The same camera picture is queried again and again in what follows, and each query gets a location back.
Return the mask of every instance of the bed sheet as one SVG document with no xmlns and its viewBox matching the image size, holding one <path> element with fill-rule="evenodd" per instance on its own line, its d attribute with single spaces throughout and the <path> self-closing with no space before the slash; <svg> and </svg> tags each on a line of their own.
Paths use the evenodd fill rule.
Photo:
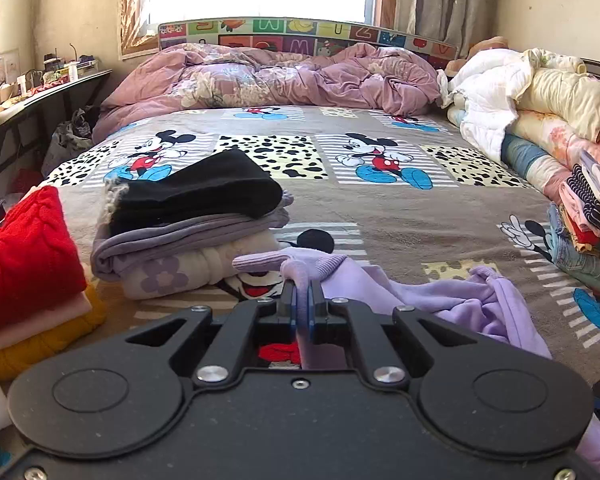
<svg viewBox="0 0 600 480">
<path fill-rule="evenodd" d="M 442 115 L 296 106 L 268 112 L 186 110 L 141 120 L 53 171 L 47 183 L 60 187 L 82 261 L 89 261 L 108 174 L 163 178 L 218 150 L 240 148 L 295 196 L 291 221 L 275 230 L 278 240 L 326 230 L 336 253 L 378 264 L 404 283 L 493 267 L 522 292 L 554 358 L 590 382 L 600 379 L 600 329 L 574 299 L 577 290 L 592 292 L 550 261 L 549 202 L 541 193 L 472 148 Z M 147 157 L 143 145 L 166 130 L 188 134 L 186 142 L 151 155 L 138 171 L 136 162 Z M 168 273 L 161 279 L 167 282 Z M 144 301 L 126 300 L 118 283 L 95 285 L 109 319 L 81 344 L 192 304 L 226 312 L 242 299 L 279 293 L 282 283 L 274 272 L 238 274 Z"/>
</svg>

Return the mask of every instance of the plastic bag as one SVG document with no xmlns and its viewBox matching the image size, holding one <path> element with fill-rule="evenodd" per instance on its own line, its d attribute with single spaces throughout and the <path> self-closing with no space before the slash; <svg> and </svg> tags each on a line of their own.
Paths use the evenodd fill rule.
<svg viewBox="0 0 600 480">
<path fill-rule="evenodd" d="M 60 123 L 55 128 L 51 137 L 51 144 L 42 164 L 42 175 L 44 177 L 47 177 L 62 162 L 71 160 L 93 147 L 91 127 L 86 120 L 89 108 L 87 107 L 86 111 L 78 108 L 73 113 L 70 121 Z"/>
</svg>

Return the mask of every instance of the floral comforter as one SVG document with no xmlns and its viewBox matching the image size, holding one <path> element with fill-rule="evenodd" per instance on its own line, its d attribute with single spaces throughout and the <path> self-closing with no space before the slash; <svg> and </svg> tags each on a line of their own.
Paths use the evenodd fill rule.
<svg viewBox="0 0 600 480">
<path fill-rule="evenodd" d="M 194 108 L 249 107 L 264 118 L 276 105 L 423 113 L 439 96 L 435 69 L 399 47 L 357 43 L 331 57 L 184 43 L 136 68 L 102 102 L 94 141 L 135 121 Z"/>
</svg>

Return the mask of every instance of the purple flower print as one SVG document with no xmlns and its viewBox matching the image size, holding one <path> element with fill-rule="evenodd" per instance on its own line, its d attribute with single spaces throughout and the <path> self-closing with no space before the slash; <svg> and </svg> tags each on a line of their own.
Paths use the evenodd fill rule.
<svg viewBox="0 0 600 480">
<path fill-rule="evenodd" d="M 157 292 L 160 296 L 182 290 L 189 279 L 182 272 L 177 272 L 178 269 L 179 260 L 175 256 L 144 262 L 142 270 L 147 277 L 140 282 L 142 290 Z"/>
</svg>

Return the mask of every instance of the dalmatian spot pattern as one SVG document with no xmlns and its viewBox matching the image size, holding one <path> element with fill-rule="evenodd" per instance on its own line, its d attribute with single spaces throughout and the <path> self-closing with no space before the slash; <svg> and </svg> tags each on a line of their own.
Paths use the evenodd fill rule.
<svg viewBox="0 0 600 480">
<path fill-rule="evenodd" d="M 242 150 L 272 178 L 329 177 L 308 136 L 220 136 L 215 152 L 232 148 Z"/>
<path fill-rule="evenodd" d="M 444 166 L 460 184 L 486 187 L 529 187 L 519 176 L 497 165 L 477 150 L 462 146 L 420 146 Z"/>
<path fill-rule="evenodd" d="M 422 270 L 429 278 L 429 282 L 435 282 L 436 280 L 466 280 L 470 276 L 469 270 L 477 266 L 491 267 L 500 274 L 498 266 L 494 262 L 485 261 L 484 259 L 423 263 Z"/>
<path fill-rule="evenodd" d="M 116 149 L 119 143 L 119 140 L 113 140 L 109 144 L 91 148 L 87 152 L 62 163 L 49 173 L 44 183 L 55 187 L 77 186 Z"/>
<path fill-rule="evenodd" d="M 320 112 L 322 112 L 322 115 L 326 115 L 329 117 L 347 117 L 349 119 L 357 119 L 357 115 L 353 113 L 353 110 L 351 108 L 321 106 Z"/>
</svg>

